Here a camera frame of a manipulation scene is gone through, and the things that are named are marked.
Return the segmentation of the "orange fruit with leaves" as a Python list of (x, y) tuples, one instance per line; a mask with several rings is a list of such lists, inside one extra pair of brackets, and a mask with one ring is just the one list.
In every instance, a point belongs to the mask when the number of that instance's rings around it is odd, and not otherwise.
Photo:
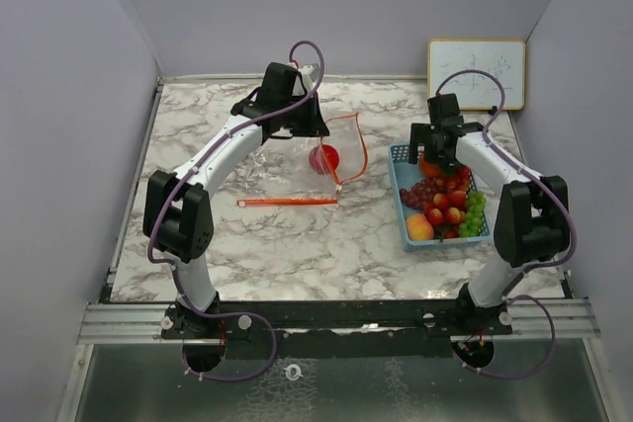
[(445, 178), (452, 179), (459, 176), (458, 169), (455, 166), (440, 166), (429, 162), (424, 154), (418, 158), (418, 168), (420, 173), (427, 178)]

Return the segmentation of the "clear bag orange zipper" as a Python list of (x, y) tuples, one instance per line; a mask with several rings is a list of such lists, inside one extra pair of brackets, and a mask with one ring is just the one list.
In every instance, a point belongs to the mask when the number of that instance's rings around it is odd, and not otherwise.
[(251, 190), (275, 199), (338, 195), (368, 168), (359, 119), (354, 112), (326, 120), (326, 137), (268, 141), (246, 165)]

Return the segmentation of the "red apple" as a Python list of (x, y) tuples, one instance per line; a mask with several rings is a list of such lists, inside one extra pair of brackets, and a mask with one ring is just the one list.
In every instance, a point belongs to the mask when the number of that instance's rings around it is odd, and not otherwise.
[(309, 165), (320, 175), (335, 171), (340, 163), (340, 156), (335, 147), (329, 144), (318, 145), (309, 153)]

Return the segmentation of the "yellow pink peach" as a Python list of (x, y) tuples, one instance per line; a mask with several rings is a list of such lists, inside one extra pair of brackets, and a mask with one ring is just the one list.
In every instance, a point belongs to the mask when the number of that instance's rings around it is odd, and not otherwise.
[(407, 237), (411, 241), (429, 241), (434, 239), (433, 225), (422, 213), (415, 213), (405, 219)]

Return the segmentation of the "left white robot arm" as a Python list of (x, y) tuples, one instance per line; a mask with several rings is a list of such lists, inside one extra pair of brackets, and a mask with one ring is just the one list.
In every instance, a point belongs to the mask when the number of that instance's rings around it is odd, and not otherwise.
[(147, 259), (169, 267), (177, 300), (188, 308), (184, 325), (197, 337), (212, 335), (219, 323), (211, 307), (218, 293), (205, 257), (214, 235), (212, 197), (236, 166), (278, 131), (292, 137), (329, 134), (318, 102), (322, 79), (322, 63), (270, 63), (261, 85), (232, 106), (223, 127), (193, 158), (148, 179), (142, 224)]

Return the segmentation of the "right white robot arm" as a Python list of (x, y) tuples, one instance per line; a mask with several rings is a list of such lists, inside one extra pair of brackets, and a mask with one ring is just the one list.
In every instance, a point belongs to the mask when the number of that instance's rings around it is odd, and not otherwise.
[(466, 122), (455, 94), (438, 94), (427, 105), (430, 122), (410, 127), (408, 162), (422, 154), (447, 176), (468, 167), (499, 199), (493, 231), (497, 256), (462, 288), (454, 310), (456, 326), (476, 334), (489, 324), (489, 308), (503, 305), (524, 275), (572, 256), (577, 237), (568, 186), (506, 153), (489, 135), (489, 126)]

